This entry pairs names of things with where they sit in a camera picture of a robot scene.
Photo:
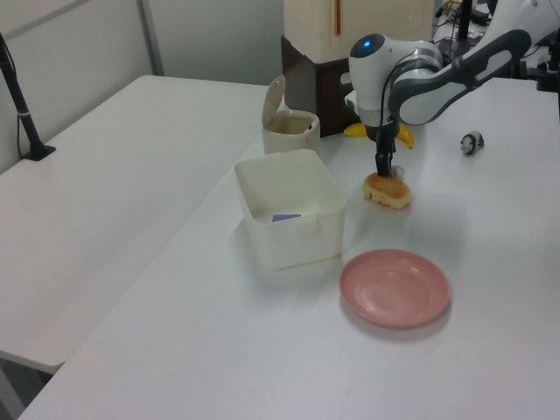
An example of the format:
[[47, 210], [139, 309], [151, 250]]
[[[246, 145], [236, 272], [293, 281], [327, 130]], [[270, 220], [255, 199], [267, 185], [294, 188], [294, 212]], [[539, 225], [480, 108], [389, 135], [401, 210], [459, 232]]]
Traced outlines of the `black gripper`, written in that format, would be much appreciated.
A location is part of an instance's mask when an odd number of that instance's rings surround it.
[[397, 122], [389, 122], [381, 127], [365, 126], [367, 137], [376, 143], [375, 164], [381, 177], [392, 178], [392, 157], [396, 151]]

